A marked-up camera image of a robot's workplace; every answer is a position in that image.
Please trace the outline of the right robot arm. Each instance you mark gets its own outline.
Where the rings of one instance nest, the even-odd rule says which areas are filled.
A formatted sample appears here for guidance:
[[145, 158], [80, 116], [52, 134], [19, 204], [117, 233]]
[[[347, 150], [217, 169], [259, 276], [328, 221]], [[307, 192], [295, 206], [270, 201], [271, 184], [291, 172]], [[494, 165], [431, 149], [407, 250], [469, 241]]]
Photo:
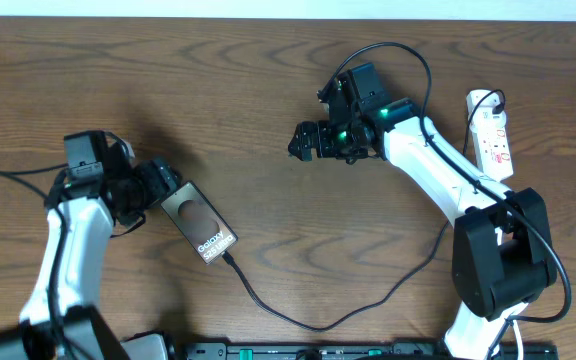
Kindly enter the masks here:
[[372, 64], [339, 75], [320, 97], [328, 117], [297, 125], [301, 161], [375, 155], [407, 174], [453, 227], [452, 279], [462, 300], [443, 342], [463, 359], [490, 359], [503, 329], [558, 277], [543, 198], [514, 192], [470, 163], [410, 99], [395, 100]]

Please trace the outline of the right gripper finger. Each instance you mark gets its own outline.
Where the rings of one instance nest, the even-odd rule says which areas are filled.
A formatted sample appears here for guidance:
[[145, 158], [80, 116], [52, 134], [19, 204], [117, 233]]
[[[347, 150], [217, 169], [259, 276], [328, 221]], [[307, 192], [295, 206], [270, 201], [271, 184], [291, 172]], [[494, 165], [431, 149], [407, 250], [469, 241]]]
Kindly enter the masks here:
[[288, 152], [300, 161], [312, 160], [313, 140], [311, 137], [293, 137], [288, 144]]
[[319, 125], [317, 122], [304, 121], [296, 126], [293, 140], [299, 143], [318, 143]]

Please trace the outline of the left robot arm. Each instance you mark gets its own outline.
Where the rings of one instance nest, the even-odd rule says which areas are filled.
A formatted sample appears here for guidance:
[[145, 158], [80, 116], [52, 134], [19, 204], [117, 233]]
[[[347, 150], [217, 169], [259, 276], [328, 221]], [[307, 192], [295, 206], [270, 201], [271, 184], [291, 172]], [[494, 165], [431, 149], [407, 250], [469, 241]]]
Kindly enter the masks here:
[[64, 138], [44, 202], [49, 236], [16, 326], [0, 330], [0, 359], [172, 359], [173, 341], [150, 331], [119, 340], [98, 309], [104, 255], [116, 225], [132, 232], [180, 186], [163, 159], [136, 163], [132, 147], [101, 130]]

